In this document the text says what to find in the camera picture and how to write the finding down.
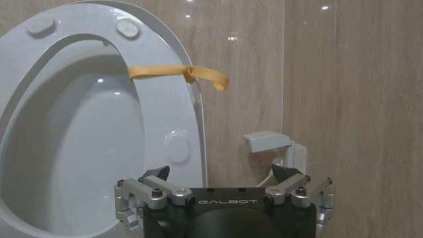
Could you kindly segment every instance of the cable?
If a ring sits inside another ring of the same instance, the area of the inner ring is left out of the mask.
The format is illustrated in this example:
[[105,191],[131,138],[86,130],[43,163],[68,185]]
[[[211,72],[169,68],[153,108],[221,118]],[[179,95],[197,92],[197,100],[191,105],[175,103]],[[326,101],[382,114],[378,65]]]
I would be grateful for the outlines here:
[[257,185],[257,187],[262,187],[263,184],[266,184],[266,182],[273,178],[274,176],[274,171],[270,171],[270,175],[267,175],[266,179]]

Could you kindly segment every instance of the bathroom wall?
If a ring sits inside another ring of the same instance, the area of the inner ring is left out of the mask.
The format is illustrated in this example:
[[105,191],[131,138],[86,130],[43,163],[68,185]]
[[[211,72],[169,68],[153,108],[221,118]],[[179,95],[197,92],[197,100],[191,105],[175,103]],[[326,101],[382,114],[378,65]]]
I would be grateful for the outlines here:
[[330,175],[330,238],[423,234],[423,1],[287,0],[283,131]]
[[[0,35],[71,0],[0,0]],[[282,131],[283,0],[126,0],[151,11],[181,38],[194,64],[231,77],[226,93],[201,83],[210,185],[255,185],[273,153],[250,155],[245,133]]]

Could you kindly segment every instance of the metal bracket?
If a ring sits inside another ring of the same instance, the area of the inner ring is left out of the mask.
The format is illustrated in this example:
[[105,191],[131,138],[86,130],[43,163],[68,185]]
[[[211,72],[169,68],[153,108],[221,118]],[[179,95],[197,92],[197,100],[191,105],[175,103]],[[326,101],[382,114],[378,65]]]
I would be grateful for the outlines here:
[[295,174],[277,186],[266,188],[266,197],[273,201],[274,205],[285,204],[286,197],[301,186],[307,184],[309,176]]
[[294,206],[306,208],[314,203],[318,208],[317,233],[321,235],[335,209],[335,185],[327,178],[322,182],[311,182],[291,192]]
[[150,187],[162,189],[170,195],[173,203],[178,206],[186,206],[194,198],[190,188],[179,187],[157,176],[147,176],[142,179],[142,182]]
[[179,187],[157,176],[147,176],[139,181],[134,178],[121,180],[115,186],[117,219],[127,225],[130,231],[139,233],[145,205],[154,210],[163,209],[167,198],[179,206],[194,201],[190,188]]

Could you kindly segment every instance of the toilet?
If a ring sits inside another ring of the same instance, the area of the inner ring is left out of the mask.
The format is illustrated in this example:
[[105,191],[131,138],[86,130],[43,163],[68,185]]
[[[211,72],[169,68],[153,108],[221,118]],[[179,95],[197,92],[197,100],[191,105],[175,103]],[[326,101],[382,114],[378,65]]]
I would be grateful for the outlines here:
[[203,102],[183,76],[129,80],[129,66],[191,65],[163,22],[111,1],[67,4],[0,37],[0,238],[126,238],[117,181],[171,167],[207,185]]

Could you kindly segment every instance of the yellow rubber band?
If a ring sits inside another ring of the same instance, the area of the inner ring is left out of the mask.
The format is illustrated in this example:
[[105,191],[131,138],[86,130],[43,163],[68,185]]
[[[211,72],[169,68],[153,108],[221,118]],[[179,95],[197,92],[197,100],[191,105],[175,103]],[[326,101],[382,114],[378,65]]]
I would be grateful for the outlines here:
[[223,73],[201,66],[134,66],[129,67],[129,73],[131,80],[155,76],[183,75],[186,81],[194,83],[197,77],[203,78],[213,82],[213,85],[219,92],[225,92],[230,84],[230,78]]

